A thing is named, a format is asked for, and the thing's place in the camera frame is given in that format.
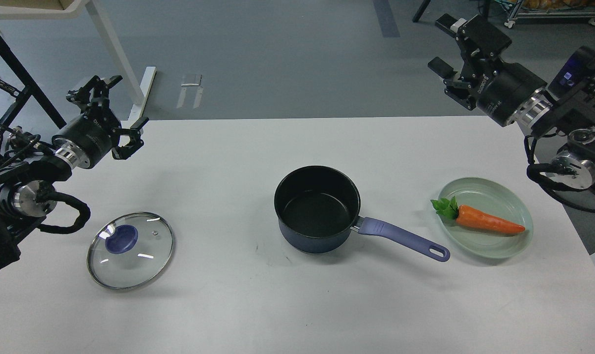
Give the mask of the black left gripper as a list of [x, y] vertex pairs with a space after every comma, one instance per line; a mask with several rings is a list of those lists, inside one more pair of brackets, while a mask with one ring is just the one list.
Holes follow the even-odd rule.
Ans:
[[[105, 79], [93, 76], [83, 87], [69, 90], [66, 101], [79, 107], [82, 114], [96, 108], [108, 110], [110, 89], [122, 79], [121, 75]], [[148, 122], [149, 117], [141, 117], [131, 127], [122, 128], [115, 116], [99, 121], [80, 115], [53, 135], [55, 155], [70, 164], [72, 169], [79, 167], [85, 170], [93, 168], [111, 150], [113, 159], [129, 159], [144, 146], [142, 129]], [[121, 136], [129, 138], [123, 146], [118, 145]]]

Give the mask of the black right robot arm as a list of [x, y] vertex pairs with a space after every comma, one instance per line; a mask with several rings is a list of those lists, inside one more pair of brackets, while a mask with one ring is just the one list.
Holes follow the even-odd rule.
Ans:
[[548, 84], [501, 58], [511, 39], [486, 18], [443, 14], [435, 25], [456, 41], [463, 61], [460, 72], [441, 58], [429, 62], [445, 94], [502, 127], [517, 122], [529, 128], [527, 177], [563, 205], [595, 214], [562, 197], [563, 191], [595, 195], [595, 50], [575, 50]]

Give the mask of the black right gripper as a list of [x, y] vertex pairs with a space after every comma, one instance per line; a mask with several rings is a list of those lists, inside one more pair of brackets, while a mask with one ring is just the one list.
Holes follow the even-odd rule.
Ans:
[[457, 74], [439, 57], [428, 67], [445, 85], [445, 95], [467, 110], [479, 108], [501, 127], [515, 121], [513, 115], [547, 82], [519, 63], [508, 63], [501, 53], [511, 38], [477, 14], [470, 20], [443, 14], [436, 27], [456, 40], [463, 61]]

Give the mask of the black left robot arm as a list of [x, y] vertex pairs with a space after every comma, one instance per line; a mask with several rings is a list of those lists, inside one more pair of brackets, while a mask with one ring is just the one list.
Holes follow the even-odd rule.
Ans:
[[110, 108], [110, 90], [122, 76], [93, 76], [66, 99], [80, 108], [50, 143], [40, 135], [0, 122], [0, 271], [20, 259], [19, 244], [32, 231], [70, 235], [90, 219], [81, 200], [57, 191], [75, 168], [90, 170], [106, 154], [116, 160], [131, 157], [143, 146], [147, 117], [123, 128]]

